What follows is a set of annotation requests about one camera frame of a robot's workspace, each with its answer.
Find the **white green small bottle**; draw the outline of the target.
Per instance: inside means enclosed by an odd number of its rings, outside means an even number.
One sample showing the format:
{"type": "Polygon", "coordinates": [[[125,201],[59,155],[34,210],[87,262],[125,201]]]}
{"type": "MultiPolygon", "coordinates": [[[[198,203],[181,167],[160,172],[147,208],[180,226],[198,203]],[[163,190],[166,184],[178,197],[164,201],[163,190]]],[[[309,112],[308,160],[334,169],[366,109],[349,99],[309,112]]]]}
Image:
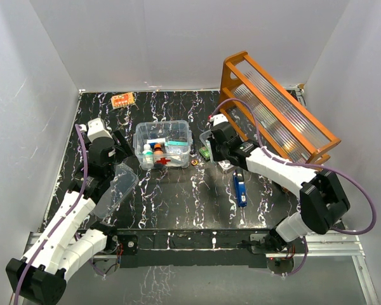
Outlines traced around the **white green small bottle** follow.
{"type": "Polygon", "coordinates": [[[154,157],[153,157],[153,150],[150,146],[150,144],[144,144],[144,150],[143,150],[143,156],[144,156],[144,167],[146,170],[150,170],[154,166],[154,157]]]}

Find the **clear tray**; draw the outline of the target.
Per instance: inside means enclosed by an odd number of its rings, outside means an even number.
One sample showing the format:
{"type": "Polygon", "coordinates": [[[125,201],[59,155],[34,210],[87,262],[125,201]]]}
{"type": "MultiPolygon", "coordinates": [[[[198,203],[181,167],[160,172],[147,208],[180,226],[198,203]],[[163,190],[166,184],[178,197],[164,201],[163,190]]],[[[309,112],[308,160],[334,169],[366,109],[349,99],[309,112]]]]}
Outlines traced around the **clear tray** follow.
{"type": "Polygon", "coordinates": [[[211,136],[211,132],[209,130],[203,132],[199,136],[199,139],[201,140],[203,147],[206,147],[209,149],[209,152],[210,152],[210,160],[209,161],[211,161],[214,165],[219,166],[223,173],[227,173],[227,172],[231,171],[234,168],[234,166],[228,160],[222,160],[222,161],[214,161],[213,160],[212,150],[211,150],[210,141],[209,141],[210,136],[211,136]]]}

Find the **blue white tube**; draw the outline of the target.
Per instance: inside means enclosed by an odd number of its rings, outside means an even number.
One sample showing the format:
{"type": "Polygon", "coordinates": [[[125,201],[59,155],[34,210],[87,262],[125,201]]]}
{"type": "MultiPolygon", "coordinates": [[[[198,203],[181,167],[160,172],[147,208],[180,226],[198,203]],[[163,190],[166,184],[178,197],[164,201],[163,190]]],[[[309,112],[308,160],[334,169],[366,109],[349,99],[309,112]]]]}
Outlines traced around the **blue white tube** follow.
{"type": "Polygon", "coordinates": [[[148,144],[164,144],[166,142],[165,138],[157,138],[157,139],[148,139],[147,143],[148,144]]]}

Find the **brown orange medicine bottle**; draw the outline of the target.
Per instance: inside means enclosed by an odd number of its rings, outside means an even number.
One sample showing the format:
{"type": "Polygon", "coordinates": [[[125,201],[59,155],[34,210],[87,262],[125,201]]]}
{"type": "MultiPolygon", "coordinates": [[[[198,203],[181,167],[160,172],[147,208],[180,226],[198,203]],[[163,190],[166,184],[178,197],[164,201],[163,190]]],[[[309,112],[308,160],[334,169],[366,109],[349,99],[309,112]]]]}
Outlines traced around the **brown orange medicine bottle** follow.
{"type": "Polygon", "coordinates": [[[160,143],[154,144],[154,156],[160,158],[164,154],[163,147],[160,143]]]}

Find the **clear first aid box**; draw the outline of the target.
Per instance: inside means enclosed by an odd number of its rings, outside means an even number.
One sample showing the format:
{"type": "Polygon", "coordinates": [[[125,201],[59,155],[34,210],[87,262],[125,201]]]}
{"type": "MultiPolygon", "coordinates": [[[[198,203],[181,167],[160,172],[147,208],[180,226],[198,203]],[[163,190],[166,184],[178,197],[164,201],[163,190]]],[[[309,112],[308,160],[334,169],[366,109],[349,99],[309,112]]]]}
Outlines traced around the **clear first aid box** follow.
{"type": "Polygon", "coordinates": [[[166,146],[165,143],[161,144],[164,154],[160,158],[154,156],[154,144],[151,144],[154,157],[154,166],[152,169],[166,168],[165,154],[188,154],[190,160],[191,146],[193,144],[191,129],[188,122],[184,120],[174,121],[157,121],[157,122],[144,122],[136,126],[135,134],[133,136],[133,147],[135,149],[135,156],[138,159],[140,168],[146,170],[144,167],[144,144],[147,144],[148,139],[165,138],[166,142],[169,140],[188,142],[189,146],[166,146]]]}

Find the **white blue gauze packet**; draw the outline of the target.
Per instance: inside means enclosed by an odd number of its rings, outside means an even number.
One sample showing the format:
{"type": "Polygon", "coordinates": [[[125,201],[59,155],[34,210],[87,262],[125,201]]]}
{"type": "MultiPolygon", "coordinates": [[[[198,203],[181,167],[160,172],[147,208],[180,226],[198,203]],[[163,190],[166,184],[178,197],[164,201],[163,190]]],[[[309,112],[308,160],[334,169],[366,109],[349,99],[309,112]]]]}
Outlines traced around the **white blue gauze packet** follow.
{"type": "Polygon", "coordinates": [[[187,168],[190,165],[188,154],[165,154],[165,166],[187,168]]]}

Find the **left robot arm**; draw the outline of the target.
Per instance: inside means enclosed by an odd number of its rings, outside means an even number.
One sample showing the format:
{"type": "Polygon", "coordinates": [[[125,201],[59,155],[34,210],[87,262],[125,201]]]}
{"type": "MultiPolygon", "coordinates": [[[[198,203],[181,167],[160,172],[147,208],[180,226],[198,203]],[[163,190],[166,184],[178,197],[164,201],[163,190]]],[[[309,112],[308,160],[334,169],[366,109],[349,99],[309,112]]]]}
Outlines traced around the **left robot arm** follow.
{"type": "Polygon", "coordinates": [[[116,168],[133,155],[133,149],[117,130],[92,132],[76,126],[83,162],[75,172],[63,202],[35,244],[21,259],[12,258],[6,274],[13,289],[13,303],[20,298],[37,304],[57,304],[70,278],[95,254],[113,253],[118,237],[101,227],[76,233],[83,220],[109,190],[116,168]]]}

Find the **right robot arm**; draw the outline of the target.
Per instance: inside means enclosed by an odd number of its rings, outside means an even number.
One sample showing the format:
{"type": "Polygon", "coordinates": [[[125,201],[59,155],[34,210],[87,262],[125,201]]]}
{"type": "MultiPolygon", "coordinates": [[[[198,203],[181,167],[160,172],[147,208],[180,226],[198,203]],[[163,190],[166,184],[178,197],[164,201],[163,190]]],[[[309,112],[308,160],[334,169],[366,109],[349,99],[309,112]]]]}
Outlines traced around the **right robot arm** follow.
{"type": "Polygon", "coordinates": [[[248,172],[257,173],[286,188],[300,203],[300,211],[278,222],[255,247],[285,252],[293,241],[307,234],[326,234],[350,209],[349,200],[336,175],[330,170],[293,166],[287,159],[259,147],[254,140],[243,141],[228,122],[212,126],[208,140],[211,158],[248,172]]]}

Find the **green small box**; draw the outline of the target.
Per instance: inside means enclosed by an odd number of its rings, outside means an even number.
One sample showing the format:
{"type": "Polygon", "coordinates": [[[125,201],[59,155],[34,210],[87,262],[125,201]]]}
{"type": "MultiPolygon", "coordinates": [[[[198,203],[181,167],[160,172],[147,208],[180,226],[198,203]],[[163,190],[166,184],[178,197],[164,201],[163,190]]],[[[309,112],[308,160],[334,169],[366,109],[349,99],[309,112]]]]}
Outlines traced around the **green small box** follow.
{"type": "Polygon", "coordinates": [[[200,155],[206,160],[206,161],[209,161],[210,160],[210,152],[209,152],[209,149],[206,148],[206,147],[201,147],[199,149],[199,153],[200,155]]]}

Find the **blue thermometer case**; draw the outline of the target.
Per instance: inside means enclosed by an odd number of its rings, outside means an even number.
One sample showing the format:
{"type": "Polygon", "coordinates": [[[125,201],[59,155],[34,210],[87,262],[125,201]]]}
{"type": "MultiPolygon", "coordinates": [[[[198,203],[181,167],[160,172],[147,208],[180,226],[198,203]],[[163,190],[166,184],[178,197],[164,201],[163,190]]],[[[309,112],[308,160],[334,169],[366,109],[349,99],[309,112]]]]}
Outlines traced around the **blue thermometer case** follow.
{"type": "Polygon", "coordinates": [[[246,186],[244,181],[244,172],[237,168],[233,173],[234,188],[236,192],[237,205],[240,208],[247,206],[246,186]]]}

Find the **clear box lid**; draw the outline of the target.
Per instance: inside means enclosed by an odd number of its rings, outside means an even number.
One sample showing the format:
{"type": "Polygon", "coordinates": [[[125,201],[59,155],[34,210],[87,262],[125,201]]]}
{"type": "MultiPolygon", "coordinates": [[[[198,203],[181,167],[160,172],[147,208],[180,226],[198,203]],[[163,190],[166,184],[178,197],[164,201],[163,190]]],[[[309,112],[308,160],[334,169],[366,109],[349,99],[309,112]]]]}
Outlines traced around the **clear box lid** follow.
{"type": "Polygon", "coordinates": [[[121,163],[116,167],[116,174],[110,183],[110,187],[100,198],[93,214],[99,219],[110,217],[120,206],[120,204],[132,194],[133,189],[138,184],[138,176],[126,164],[121,163]]]}

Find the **orange wooden shelf rack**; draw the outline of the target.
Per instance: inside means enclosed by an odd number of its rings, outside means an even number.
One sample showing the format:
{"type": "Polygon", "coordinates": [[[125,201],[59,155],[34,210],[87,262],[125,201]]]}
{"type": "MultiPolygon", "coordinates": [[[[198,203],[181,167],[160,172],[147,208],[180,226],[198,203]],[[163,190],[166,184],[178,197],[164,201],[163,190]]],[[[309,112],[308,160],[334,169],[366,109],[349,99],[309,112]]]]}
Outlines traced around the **orange wooden shelf rack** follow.
{"type": "Polygon", "coordinates": [[[231,114],[234,108],[258,126],[278,155],[293,162],[323,164],[341,142],[247,51],[224,60],[219,101],[226,103],[220,112],[242,139],[248,136],[241,120],[231,114]]]}

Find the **orange pill blister pack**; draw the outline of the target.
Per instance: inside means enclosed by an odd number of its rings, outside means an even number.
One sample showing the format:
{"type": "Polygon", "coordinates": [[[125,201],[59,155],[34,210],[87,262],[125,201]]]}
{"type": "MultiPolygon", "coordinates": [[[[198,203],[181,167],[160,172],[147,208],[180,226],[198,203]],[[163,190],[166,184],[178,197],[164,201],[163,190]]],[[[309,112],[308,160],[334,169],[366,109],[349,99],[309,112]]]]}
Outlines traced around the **orange pill blister pack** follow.
{"type": "Polygon", "coordinates": [[[135,104],[133,92],[113,95],[110,99],[113,109],[121,109],[135,104]]]}

